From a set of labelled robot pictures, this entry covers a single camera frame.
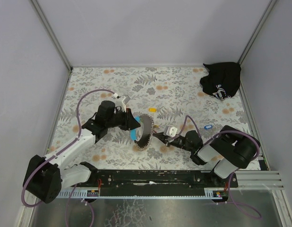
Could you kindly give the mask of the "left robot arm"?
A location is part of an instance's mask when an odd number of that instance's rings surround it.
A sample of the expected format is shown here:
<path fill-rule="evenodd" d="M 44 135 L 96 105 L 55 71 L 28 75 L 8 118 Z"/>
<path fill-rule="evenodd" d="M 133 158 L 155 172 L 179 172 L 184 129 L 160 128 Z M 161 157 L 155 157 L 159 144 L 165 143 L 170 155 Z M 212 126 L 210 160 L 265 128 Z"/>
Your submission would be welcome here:
<path fill-rule="evenodd" d="M 96 168 L 88 163 L 71 168 L 67 165 L 83 150 L 95 145 L 106 136 L 108 129 L 118 127 L 123 131 L 139 128 L 131 109 L 124 104 L 116 106 L 112 101 L 103 101 L 97 112 L 82 126 L 77 136 L 68 145 L 41 157 L 33 156 L 28 164 L 21 194 L 22 203 L 30 207 L 25 199 L 29 192 L 44 203 L 52 202 L 65 188 L 87 182 Z"/>

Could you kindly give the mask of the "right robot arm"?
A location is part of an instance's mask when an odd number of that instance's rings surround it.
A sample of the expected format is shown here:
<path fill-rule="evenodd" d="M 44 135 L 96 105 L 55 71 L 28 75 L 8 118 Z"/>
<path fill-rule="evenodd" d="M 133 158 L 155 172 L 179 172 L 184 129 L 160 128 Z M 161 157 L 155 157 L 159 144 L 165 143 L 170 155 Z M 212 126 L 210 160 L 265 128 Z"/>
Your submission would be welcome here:
<path fill-rule="evenodd" d="M 238 169 L 246 169 L 259 155 L 261 146 L 253 136 L 228 125 L 205 143 L 195 130 L 175 139 L 166 132 L 154 133 L 153 136 L 168 147 L 173 146 L 191 152 L 190 159 L 198 166 L 204 166 L 214 157 L 221 155 L 223 159 L 212 169 L 221 179 L 228 178 Z"/>

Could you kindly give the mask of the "blue keyring handle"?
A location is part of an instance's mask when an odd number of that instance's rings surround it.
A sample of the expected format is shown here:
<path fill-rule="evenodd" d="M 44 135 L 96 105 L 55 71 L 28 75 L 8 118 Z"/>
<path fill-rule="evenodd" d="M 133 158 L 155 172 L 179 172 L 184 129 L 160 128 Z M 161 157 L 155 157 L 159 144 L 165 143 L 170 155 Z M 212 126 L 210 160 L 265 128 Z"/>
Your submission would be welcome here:
<path fill-rule="evenodd" d="M 135 120 L 140 124 L 140 127 L 133 129 L 130 131 L 130 138 L 131 140 L 138 141 L 141 137 L 141 130 L 142 130 L 142 121 L 140 116 L 136 116 Z"/>

